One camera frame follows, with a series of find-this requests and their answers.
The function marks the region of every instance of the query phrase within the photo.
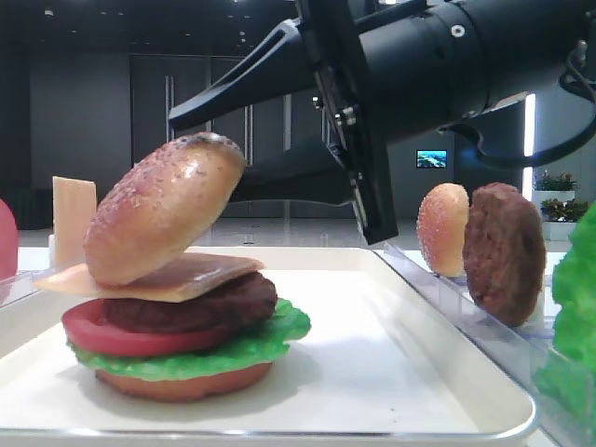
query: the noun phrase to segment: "robotic arm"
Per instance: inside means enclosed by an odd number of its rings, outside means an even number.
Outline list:
[[[237,67],[170,111],[189,129],[252,103],[318,88],[314,104],[332,123],[332,143],[300,142],[248,167],[232,201],[303,200],[354,206],[373,244],[398,234],[387,147],[431,130],[469,139],[484,163],[537,167],[596,134],[596,113],[572,140],[534,156],[489,156],[470,118],[522,101],[559,80],[596,95],[596,0],[410,0],[354,19],[347,0],[296,0],[282,22]]]

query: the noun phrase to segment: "black cable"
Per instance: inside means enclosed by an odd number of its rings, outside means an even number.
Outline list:
[[[576,59],[576,57],[577,51],[575,50],[567,58],[567,70],[559,79],[559,84],[565,91],[590,101],[594,104],[594,107],[592,109],[590,123],[572,139],[544,151],[535,152],[532,156],[491,156],[482,150],[482,135],[473,127],[466,124],[456,124],[447,129],[458,133],[471,141],[476,147],[477,158],[485,165],[494,168],[537,168],[571,155],[573,152],[581,149],[594,137],[594,135],[596,135],[596,92],[592,88],[589,80],[576,69],[574,65],[574,59]],[[575,82],[569,81],[569,76],[571,76]]]

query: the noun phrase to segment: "floor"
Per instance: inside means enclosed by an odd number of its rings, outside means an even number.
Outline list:
[[[399,221],[400,235],[394,239],[403,250],[419,250],[415,221]],[[47,247],[50,230],[22,231],[23,247]],[[356,222],[346,219],[220,219],[209,232],[200,237],[198,246],[300,246],[300,247],[360,247],[367,244]],[[375,244],[372,249],[383,247]],[[565,252],[568,242],[547,241],[548,251]]]

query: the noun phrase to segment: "light strip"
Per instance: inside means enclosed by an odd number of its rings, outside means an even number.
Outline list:
[[[534,154],[536,127],[536,95],[528,95],[525,99],[525,118],[523,127],[523,154],[532,156]],[[532,200],[532,187],[534,183],[534,170],[523,169],[523,180],[521,193],[527,200]]]

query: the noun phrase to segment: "top bun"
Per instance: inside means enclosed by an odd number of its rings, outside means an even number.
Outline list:
[[[89,273],[122,286],[175,259],[219,218],[245,168],[239,147],[215,133],[155,150],[100,203],[84,243]]]
[[[460,184],[439,184],[422,201],[416,233],[422,255],[436,274],[454,278],[464,273],[468,216],[469,197]]]

